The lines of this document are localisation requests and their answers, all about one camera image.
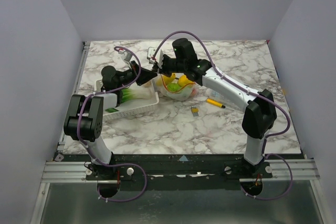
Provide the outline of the yellow lemon toy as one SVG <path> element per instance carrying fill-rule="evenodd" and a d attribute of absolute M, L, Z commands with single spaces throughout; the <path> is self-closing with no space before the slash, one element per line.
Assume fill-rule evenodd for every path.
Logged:
<path fill-rule="evenodd" d="M 186 75 L 182 75 L 181 77 L 179 77 L 178 85 L 180 87 L 184 87 L 189 84 L 194 84 L 194 82 L 189 80 Z"/>

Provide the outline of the clear zip bag orange zipper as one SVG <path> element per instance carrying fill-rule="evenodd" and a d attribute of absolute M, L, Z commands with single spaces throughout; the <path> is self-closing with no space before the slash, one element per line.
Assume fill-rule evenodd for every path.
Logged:
<path fill-rule="evenodd" d="M 185 101 L 197 94 L 196 83 L 181 73 L 173 73 L 170 77 L 159 74 L 154 84 L 159 93 L 176 101 Z"/>

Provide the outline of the light green cabbage toy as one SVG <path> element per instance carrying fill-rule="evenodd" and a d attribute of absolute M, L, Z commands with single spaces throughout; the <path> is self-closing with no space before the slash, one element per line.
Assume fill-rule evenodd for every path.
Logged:
<path fill-rule="evenodd" d="M 178 92 L 181 89 L 181 86 L 178 83 L 170 83 L 166 85 L 166 87 L 167 90 L 172 93 Z"/>

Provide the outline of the white perforated plastic basket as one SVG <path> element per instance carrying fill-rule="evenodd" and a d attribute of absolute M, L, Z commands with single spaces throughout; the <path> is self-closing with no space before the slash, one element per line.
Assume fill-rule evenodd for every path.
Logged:
<path fill-rule="evenodd" d="M 153 96 L 148 100 L 132 100 L 125 103 L 121 103 L 118 107 L 116 107 L 118 112 L 108 113 L 106 110 L 103 112 L 104 120 L 113 120 L 126 116 L 133 116 L 136 114 L 141 114 L 145 112 L 154 111 L 158 107 L 159 96 L 158 92 L 155 90 L 155 86 L 152 81 L 147 82 L 142 86 L 138 86 L 136 83 L 133 83 L 130 88 L 150 88 L 153 91 Z"/>

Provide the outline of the dark green cucumber toy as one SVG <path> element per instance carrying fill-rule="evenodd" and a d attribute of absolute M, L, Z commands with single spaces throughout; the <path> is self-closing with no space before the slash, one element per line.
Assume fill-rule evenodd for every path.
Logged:
<path fill-rule="evenodd" d="M 114 112 L 118 112 L 119 110 L 117 110 L 116 108 L 108 108 L 106 109 L 106 112 L 108 113 L 114 113 Z"/>

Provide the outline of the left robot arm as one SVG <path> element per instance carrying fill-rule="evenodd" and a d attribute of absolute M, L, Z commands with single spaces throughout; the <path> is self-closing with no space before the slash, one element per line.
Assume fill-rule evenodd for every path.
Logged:
<path fill-rule="evenodd" d="M 101 137 L 103 113 L 106 109 L 114 109 L 121 104 L 122 91 L 130 85 L 136 83 L 141 86 L 158 74 L 131 61 L 126 71 L 106 66 L 101 70 L 101 75 L 102 87 L 99 91 L 88 96 L 72 95 L 64 122 L 64 133 L 84 146 L 92 163 L 99 165 L 98 173 L 104 179 L 112 179 L 117 171 L 116 162 Z"/>

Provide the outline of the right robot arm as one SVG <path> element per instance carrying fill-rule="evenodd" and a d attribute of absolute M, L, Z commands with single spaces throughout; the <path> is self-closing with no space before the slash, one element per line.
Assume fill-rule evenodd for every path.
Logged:
<path fill-rule="evenodd" d="M 247 86 L 224 76 L 209 60 L 198 59 L 192 43 L 186 38 L 173 41 L 172 46 L 175 58 L 159 53 L 155 56 L 154 67 L 166 76 L 183 73 L 189 80 L 218 92 L 243 111 L 242 128 L 247 134 L 247 144 L 246 162 L 242 163 L 241 171 L 246 177 L 255 177 L 261 169 L 259 163 L 263 160 L 266 133 L 277 118 L 272 93 L 267 89 L 263 92 L 248 90 Z"/>

